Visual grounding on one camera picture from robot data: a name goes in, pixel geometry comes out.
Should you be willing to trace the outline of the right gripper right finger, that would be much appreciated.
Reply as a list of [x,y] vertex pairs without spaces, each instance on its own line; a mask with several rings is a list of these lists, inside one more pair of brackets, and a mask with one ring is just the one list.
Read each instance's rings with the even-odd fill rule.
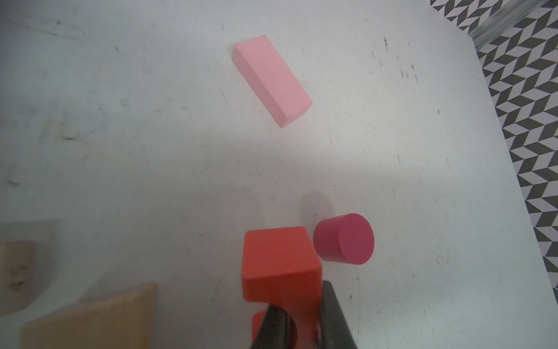
[[321,349],[357,349],[331,282],[322,283],[319,308]]

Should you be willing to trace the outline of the red arch block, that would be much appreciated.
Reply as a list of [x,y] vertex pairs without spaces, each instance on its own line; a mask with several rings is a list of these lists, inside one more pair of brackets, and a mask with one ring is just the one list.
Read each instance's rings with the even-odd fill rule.
[[249,231],[244,237],[244,299],[282,308],[296,325],[295,348],[316,348],[323,268],[306,228]]

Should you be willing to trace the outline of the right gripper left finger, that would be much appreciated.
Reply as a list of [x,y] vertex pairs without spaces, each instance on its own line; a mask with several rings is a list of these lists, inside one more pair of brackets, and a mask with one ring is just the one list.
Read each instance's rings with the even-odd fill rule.
[[269,305],[251,348],[292,348],[292,320],[289,314],[276,305]]

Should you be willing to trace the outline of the natural wood arch block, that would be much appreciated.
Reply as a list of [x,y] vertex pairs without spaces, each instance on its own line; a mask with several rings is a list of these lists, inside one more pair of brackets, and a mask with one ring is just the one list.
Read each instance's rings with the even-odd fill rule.
[[155,318],[154,282],[77,301],[29,321],[20,348],[149,348]]

